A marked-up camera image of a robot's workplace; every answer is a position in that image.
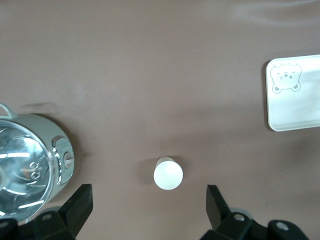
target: white plastic plate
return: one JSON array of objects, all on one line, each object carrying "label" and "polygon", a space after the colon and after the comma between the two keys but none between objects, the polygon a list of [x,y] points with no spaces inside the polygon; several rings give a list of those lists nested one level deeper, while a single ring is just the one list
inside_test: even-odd
[{"label": "white plastic plate", "polygon": [[273,59],[266,66],[269,126],[277,131],[320,126],[320,55]]}]

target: white paper cup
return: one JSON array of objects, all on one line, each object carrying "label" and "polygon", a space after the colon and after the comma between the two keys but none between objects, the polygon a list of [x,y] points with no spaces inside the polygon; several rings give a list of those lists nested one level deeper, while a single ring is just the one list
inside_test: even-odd
[{"label": "white paper cup", "polygon": [[178,187],[183,176],[182,168],[171,157],[162,157],[155,165],[153,178],[155,184],[163,190],[172,190]]}]

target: bear face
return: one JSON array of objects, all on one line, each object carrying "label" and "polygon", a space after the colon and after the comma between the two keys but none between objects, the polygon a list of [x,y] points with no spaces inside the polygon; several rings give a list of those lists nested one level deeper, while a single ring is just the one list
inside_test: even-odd
[{"label": "bear face", "polygon": [[273,81],[272,91],[276,94],[282,89],[291,89],[296,92],[300,89],[301,67],[299,65],[282,64],[274,66],[270,71]]}]

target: white tray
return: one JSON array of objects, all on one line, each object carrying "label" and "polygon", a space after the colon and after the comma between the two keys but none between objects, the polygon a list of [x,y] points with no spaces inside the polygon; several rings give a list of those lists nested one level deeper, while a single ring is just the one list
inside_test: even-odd
[{"label": "white tray", "polygon": [[320,55],[273,59],[266,72],[269,126],[277,131],[320,126]]}]

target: stainless steel pot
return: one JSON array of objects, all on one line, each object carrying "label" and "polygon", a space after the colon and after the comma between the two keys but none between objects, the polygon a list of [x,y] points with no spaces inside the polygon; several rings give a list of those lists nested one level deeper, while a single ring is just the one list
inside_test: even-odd
[{"label": "stainless steel pot", "polygon": [[0,103],[0,219],[21,222],[59,193],[74,171],[67,135],[52,121]]}]

